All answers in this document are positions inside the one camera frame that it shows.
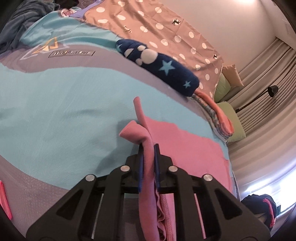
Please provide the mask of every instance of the pink towel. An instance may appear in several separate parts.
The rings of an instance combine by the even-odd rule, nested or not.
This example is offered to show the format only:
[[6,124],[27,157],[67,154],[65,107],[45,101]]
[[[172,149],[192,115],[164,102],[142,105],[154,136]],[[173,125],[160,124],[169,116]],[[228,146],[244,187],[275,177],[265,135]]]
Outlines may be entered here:
[[227,118],[223,110],[221,110],[221,108],[212,100],[212,98],[198,89],[194,91],[194,94],[198,95],[205,102],[207,102],[208,105],[211,106],[211,108],[217,113],[223,132],[226,135],[232,135],[234,133],[234,128],[231,121]]
[[168,241],[176,241],[173,194],[159,196],[155,191],[153,145],[158,143],[160,153],[171,157],[174,165],[186,170],[190,175],[201,177],[209,173],[231,192],[229,161],[224,158],[219,144],[211,139],[181,130],[172,123],[150,119],[144,115],[139,97],[134,99],[134,105],[142,126],[132,121],[121,131],[120,136],[136,144],[143,143],[144,179],[139,195],[143,233],[147,241],[165,238]]

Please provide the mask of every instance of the wall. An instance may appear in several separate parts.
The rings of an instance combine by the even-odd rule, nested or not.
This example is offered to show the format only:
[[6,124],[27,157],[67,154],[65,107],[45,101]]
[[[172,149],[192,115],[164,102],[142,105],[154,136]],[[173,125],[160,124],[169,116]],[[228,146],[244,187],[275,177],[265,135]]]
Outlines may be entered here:
[[[272,22],[275,35],[296,50],[296,34],[285,15],[271,0],[261,1],[267,11],[267,14],[269,15],[270,21]],[[291,27],[290,35],[287,34],[285,22]]]
[[259,0],[160,0],[184,17],[223,56],[242,70],[275,39]]

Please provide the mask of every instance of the air vent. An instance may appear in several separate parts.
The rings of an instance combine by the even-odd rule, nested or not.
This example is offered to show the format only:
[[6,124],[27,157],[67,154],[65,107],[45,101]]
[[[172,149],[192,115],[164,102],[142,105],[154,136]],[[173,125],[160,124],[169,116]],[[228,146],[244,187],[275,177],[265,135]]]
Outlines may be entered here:
[[283,20],[283,21],[284,21],[284,24],[285,24],[285,29],[286,29],[287,35],[290,36],[290,37],[294,37],[295,33],[294,33],[294,30],[293,30],[292,26],[288,22],[286,22],[285,20]]

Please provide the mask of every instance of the pillow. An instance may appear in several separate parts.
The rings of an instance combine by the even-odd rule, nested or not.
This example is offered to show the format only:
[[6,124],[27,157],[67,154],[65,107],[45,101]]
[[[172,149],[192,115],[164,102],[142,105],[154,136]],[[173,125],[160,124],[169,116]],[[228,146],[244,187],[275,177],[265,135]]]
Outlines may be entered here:
[[231,86],[225,76],[221,73],[216,87],[214,101],[218,103],[231,89]]
[[227,142],[240,141],[246,138],[246,133],[244,132],[242,124],[240,123],[239,118],[237,117],[237,114],[235,113],[232,106],[228,102],[217,103],[217,105],[223,110],[225,115],[232,122],[234,128],[234,133]]
[[242,83],[240,76],[237,72],[235,64],[229,65],[229,66],[224,66],[222,68],[222,73],[225,76],[225,78],[228,80],[231,87],[244,86],[244,84]]

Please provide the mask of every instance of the gray blanket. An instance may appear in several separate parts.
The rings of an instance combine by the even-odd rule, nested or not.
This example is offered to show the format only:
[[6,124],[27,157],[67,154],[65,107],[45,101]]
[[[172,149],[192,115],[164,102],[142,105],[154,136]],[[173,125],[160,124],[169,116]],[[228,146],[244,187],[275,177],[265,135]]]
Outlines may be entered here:
[[43,0],[25,0],[13,13],[0,33],[0,54],[18,47],[22,34],[46,14],[59,9],[59,4]]

